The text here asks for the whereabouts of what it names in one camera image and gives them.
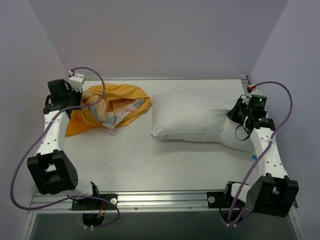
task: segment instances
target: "white platform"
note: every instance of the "white platform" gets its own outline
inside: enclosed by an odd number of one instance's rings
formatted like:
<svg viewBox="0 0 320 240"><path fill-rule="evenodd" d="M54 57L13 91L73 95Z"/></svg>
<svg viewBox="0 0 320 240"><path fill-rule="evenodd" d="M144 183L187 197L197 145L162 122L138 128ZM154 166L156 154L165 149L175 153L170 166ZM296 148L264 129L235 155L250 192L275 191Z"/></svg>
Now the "white platform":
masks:
<svg viewBox="0 0 320 240"><path fill-rule="evenodd" d="M84 89L99 84L87 81ZM244 93L234 80L113 80L132 84L149 96L176 91L209 93L237 99ZM252 153L218 143L161 141L150 136L152 107L129 126L93 129L67 137L65 152L78 176L100 191L220 190L241 182L253 163ZM252 173L251 181L258 178Z"/></svg>

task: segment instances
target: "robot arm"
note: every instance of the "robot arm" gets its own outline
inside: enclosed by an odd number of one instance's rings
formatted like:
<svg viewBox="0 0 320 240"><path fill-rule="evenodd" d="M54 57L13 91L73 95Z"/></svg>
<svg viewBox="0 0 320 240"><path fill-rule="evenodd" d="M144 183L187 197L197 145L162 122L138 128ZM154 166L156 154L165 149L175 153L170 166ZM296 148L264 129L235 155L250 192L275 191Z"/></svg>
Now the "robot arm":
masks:
<svg viewBox="0 0 320 240"><path fill-rule="evenodd" d="M251 212L286 217L299 190L298 182L289 179L278 152L277 144L271 139L275 128L265 110L267 98L258 89L249 96L239 98L228 117L247 130L260 156L272 141L270 149L258 163L260 178L252 185L244 185L239 198ZM240 183L232 182L230 195L235 197Z"/></svg>
<svg viewBox="0 0 320 240"><path fill-rule="evenodd" d="M76 73L68 81L63 79L48 82L50 95L46 98L44 129L62 109L79 106L85 76ZM74 165L64 152L65 136L72 110L61 113L52 123L43 138L36 155L29 157L27 167L33 180L43 195L66 194L70 196L99 196L94 183L78 178Z"/></svg>

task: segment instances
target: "patterned fabric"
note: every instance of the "patterned fabric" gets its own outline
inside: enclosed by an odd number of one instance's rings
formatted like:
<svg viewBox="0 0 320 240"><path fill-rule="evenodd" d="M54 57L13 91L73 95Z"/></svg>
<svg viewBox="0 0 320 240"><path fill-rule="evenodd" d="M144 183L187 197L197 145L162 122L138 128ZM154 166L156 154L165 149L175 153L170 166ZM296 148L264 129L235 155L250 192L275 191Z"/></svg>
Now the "patterned fabric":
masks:
<svg viewBox="0 0 320 240"><path fill-rule="evenodd" d="M89 87L82 93L81 104L96 102L103 87ZM73 111L66 135L74 135L93 128L114 129L127 126L151 107L150 97L138 86L105 84L103 99L92 107Z"/></svg>

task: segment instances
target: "white wall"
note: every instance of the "white wall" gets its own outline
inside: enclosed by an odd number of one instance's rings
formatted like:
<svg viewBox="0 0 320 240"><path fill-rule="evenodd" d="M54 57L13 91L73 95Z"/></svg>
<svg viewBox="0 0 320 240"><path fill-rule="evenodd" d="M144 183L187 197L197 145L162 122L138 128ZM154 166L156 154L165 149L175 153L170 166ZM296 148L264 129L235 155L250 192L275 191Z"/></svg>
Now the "white wall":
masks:
<svg viewBox="0 0 320 240"><path fill-rule="evenodd" d="M59 56L26 0L0 1L0 235L18 239L26 211L9 198L9 185L24 151L43 130L47 82L65 77ZM34 183L26 164L15 185L19 203L28 206Z"/></svg>
<svg viewBox="0 0 320 240"><path fill-rule="evenodd" d="M111 77L239 77L288 0L29 0L66 68Z"/></svg>
<svg viewBox="0 0 320 240"><path fill-rule="evenodd" d="M249 76L251 83L279 81L292 93L293 113L277 142L286 170L298 180L298 212L310 240L320 234L319 11L318 0L290 0ZM287 114L288 97L277 86L261 89L279 124Z"/></svg>

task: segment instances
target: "white pillow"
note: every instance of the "white pillow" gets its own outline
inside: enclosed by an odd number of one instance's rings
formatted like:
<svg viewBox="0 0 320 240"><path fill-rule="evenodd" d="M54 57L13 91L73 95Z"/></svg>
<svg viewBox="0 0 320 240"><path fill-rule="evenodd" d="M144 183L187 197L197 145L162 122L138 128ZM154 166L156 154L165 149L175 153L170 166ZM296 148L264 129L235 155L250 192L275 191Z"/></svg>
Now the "white pillow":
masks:
<svg viewBox="0 0 320 240"><path fill-rule="evenodd" d="M235 137L239 125L227 117L237 100L200 92L173 92L152 97L151 135L159 139L216 142L230 148L253 151L250 139ZM247 134L240 127L238 139Z"/></svg>

